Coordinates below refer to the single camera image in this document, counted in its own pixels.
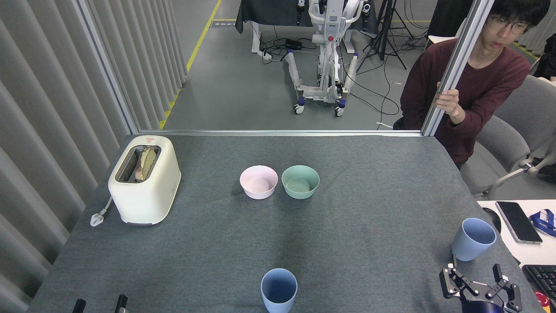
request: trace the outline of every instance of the phone screen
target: phone screen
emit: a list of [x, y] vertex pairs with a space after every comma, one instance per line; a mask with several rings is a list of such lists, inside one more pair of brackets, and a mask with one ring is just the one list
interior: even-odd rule
[[497, 201], [496, 205], [516, 241], [528, 243], [541, 243], [543, 241], [519, 204]]

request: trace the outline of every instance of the table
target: table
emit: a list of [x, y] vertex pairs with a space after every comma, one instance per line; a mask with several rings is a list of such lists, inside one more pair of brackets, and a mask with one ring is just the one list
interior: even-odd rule
[[[518, 243], [512, 237], [508, 230], [508, 226], [502, 219], [499, 209], [496, 207], [496, 201], [477, 201], [481, 207], [492, 209], [500, 216], [502, 222], [502, 231], [500, 236], [502, 240], [521, 264], [520, 267], [526, 264], [530, 265], [553, 265], [556, 264], [556, 238], [547, 234], [539, 233], [543, 242], [541, 244], [528, 244]], [[521, 206], [525, 215], [531, 216], [542, 209], [550, 209], [552, 212], [556, 211], [556, 200], [511, 200], [517, 202]]]
[[[91, 227], [110, 196], [105, 177], [29, 313], [71, 312], [78, 298], [85, 312], [111, 312], [119, 294], [136, 313], [266, 312], [260, 280], [275, 267], [299, 283], [292, 313], [460, 312], [439, 272], [461, 222], [488, 216], [434, 137], [167, 137], [182, 179], [166, 219], [132, 226], [111, 208]], [[278, 175], [309, 165], [320, 185], [306, 200], [280, 185], [253, 200], [239, 176], [256, 164]], [[496, 262], [522, 288], [526, 312], [542, 313], [501, 240], [458, 269], [492, 283]]]
[[[236, 30], [243, 33], [244, 22], [251, 21], [253, 28], [253, 43], [251, 52], [259, 51], [260, 32], [259, 24], [275, 25], [275, 26], [296, 26], [297, 25], [297, 0], [241, 0], [240, 8], [236, 18]], [[312, 27], [311, 18], [307, 12], [309, 1], [305, 3], [305, 10], [301, 14], [299, 26]], [[351, 30], [363, 30], [363, 18], [351, 24], [346, 30], [344, 36], [344, 44], [348, 53], [354, 53], [355, 50], [351, 44]], [[374, 6], [371, 6], [369, 12], [367, 33], [378, 34], [378, 22]]]

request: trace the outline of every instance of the tripod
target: tripod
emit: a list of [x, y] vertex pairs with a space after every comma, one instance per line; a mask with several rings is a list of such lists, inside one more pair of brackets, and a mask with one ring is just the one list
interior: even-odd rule
[[[359, 65], [358, 70], [361, 68], [365, 60], [368, 57], [371, 57], [373, 55], [378, 55], [381, 61], [384, 61], [385, 55], [396, 56], [398, 60], [400, 60], [401, 64], [404, 66], [404, 69], [406, 70], [408, 69], [404, 64], [404, 61], [401, 60], [400, 55], [398, 54], [398, 52], [396, 51], [396, 49], [388, 39], [388, 30], [398, 30], [398, 29], [406, 29], [409, 33], [409, 36], [411, 36], [411, 39], [414, 38], [413, 34], [411, 34], [404, 20], [401, 18], [400, 14], [398, 13], [398, 10], [396, 10], [397, 2], [398, 0], [383, 0], [380, 6], [379, 18], [378, 18], [378, 24], [382, 24], [382, 28], [380, 29], [379, 34], [373, 39], [372, 45], [371, 44], [367, 45], [368, 47], [370, 45], [370, 49], [366, 53], [363, 62], [361, 62], [361, 64]], [[398, 18], [401, 20], [403, 27], [390, 27], [394, 13], [396, 13]], [[392, 53], [386, 53], [386, 44], [390, 46], [390, 48], [393, 51]]]

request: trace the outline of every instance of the power plug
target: power plug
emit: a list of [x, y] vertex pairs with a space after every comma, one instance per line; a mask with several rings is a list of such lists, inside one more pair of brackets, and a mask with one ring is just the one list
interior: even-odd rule
[[271, 56], [269, 53], [266, 53], [266, 52], [265, 52], [265, 54], [263, 55], [263, 54], [262, 54], [262, 51], [259, 51], [259, 52], [257, 52], [257, 54], [258, 54], [260, 57], [262, 57], [263, 59], [265, 59], [265, 60], [270, 60], [270, 59], [272, 59], [272, 56]]

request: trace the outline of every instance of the cup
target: cup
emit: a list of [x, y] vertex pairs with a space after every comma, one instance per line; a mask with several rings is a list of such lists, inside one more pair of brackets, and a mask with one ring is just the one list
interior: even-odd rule
[[478, 218], [467, 218], [461, 223], [452, 243], [452, 253], [460, 261], [471, 261], [480, 256], [496, 241], [496, 231]]
[[278, 183], [278, 174], [264, 165], [255, 165], [241, 173], [240, 184], [245, 194], [253, 199], [270, 197]]
[[282, 173], [282, 184], [286, 193], [294, 199], [306, 199], [315, 193], [320, 177], [305, 165], [294, 165]]
[[297, 295], [297, 280], [285, 268], [269, 270], [261, 280], [261, 294], [269, 313], [288, 313]]

